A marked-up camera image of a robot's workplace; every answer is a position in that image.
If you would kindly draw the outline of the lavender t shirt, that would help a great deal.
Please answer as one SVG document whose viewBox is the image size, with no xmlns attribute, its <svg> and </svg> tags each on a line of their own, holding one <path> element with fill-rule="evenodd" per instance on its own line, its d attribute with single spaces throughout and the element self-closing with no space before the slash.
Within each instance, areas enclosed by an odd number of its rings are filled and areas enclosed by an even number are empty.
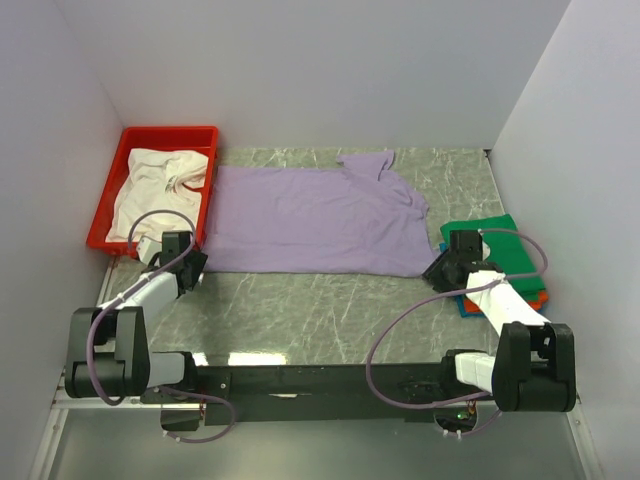
<svg viewBox="0 0 640 480">
<path fill-rule="evenodd" d="M 391 150 L 337 167 L 222 166 L 203 247 L 206 271 L 418 277 L 435 261 L 429 206 Z"/>
</svg>

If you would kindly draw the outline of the green t shirt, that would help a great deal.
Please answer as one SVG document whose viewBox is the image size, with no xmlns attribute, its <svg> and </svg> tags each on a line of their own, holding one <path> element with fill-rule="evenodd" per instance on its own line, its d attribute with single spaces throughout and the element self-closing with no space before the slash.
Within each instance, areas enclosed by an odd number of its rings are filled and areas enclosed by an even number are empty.
<svg viewBox="0 0 640 480">
<path fill-rule="evenodd" d="M 451 221 L 440 227 L 440 232 L 446 244 L 449 244 L 450 233 L 453 230 L 484 230 L 501 228 L 516 230 L 517 226 L 509 214 L 487 217 L 479 220 Z M 521 239 L 512 234 L 488 233 L 483 235 L 484 242 L 488 245 L 490 253 L 488 261 L 496 263 L 505 274 L 515 275 L 533 273 L 534 263 Z M 545 290 L 543 280 L 536 276 L 525 279 L 510 280 L 513 288 L 527 301 L 538 299 L 538 294 Z"/>
</svg>

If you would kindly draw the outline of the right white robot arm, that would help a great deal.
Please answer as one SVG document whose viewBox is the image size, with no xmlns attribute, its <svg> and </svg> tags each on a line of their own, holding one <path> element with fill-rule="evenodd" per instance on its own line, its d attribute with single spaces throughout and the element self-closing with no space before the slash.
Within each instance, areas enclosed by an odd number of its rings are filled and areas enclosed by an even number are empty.
<svg viewBox="0 0 640 480">
<path fill-rule="evenodd" d="M 482 230 L 453 230 L 449 246 L 423 273 L 446 297 L 465 296 L 499 335 L 497 351 L 450 351 L 439 374 L 444 395 L 460 399 L 473 387 L 505 412 L 569 412 L 577 400 L 571 328 L 531 307 L 496 263 L 484 258 Z"/>
</svg>

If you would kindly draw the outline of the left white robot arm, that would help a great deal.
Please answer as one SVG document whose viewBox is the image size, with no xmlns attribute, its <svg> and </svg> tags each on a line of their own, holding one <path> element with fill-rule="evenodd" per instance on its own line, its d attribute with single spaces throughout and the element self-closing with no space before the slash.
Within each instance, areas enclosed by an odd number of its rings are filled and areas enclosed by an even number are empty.
<svg viewBox="0 0 640 480">
<path fill-rule="evenodd" d="M 188 231 L 166 232 L 134 286 L 98 307 L 71 316 L 64 388 L 71 398 L 121 403 L 164 386 L 176 401 L 193 399 L 200 388 L 188 352 L 149 351 L 146 326 L 160 311 L 192 291 L 207 255 Z"/>
</svg>

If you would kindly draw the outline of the orange t shirt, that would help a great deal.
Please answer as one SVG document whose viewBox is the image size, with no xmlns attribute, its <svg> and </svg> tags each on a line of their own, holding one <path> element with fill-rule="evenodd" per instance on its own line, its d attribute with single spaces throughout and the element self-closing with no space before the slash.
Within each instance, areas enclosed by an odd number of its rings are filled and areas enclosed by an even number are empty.
<svg viewBox="0 0 640 480">
<path fill-rule="evenodd" d="M 545 290 L 541 290 L 536 294 L 526 294 L 524 299 L 536 311 L 540 311 L 549 300 L 549 296 Z M 460 314 L 465 316 L 478 316 L 482 314 L 480 308 L 466 296 L 456 298 L 456 302 Z"/>
</svg>

